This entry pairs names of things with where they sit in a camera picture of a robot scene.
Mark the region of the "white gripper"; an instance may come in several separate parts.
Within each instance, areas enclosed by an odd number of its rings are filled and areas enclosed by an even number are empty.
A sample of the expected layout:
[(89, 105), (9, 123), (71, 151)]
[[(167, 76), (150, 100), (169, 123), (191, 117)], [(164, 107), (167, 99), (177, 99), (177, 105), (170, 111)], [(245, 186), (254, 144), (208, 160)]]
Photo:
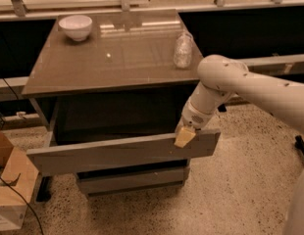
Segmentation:
[(203, 128), (212, 116), (213, 114), (205, 114), (198, 111), (188, 100), (181, 112), (180, 119), (184, 126), (179, 126), (176, 130), (175, 145), (179, 148), (184, 148), (196, 136), (195, 129)]

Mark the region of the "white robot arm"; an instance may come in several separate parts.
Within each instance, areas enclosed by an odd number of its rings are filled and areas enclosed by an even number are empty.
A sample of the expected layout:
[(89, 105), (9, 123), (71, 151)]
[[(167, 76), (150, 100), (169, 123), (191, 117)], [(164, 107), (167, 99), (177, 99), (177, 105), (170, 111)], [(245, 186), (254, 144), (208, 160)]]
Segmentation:
[[(199, 83), (187, 99), (176, 130), (175, 145), (185, 147), (215, 110), (238, 95), (304, 135), (304, 83), (251, 72), (239, 60), (220, 55), (204, 58)], [(296, 183), (282, 235), (304, 235), (304, 169)]]

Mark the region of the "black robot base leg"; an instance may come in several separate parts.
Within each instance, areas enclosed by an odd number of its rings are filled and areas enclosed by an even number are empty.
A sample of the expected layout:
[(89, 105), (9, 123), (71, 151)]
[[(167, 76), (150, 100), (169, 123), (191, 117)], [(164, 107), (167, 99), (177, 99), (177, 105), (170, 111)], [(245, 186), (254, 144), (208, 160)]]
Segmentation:
[(295, 137), (295, 147), (302, 152), (302, 155), (304, 157), (304, 140), (301, 135), (297, 135)]

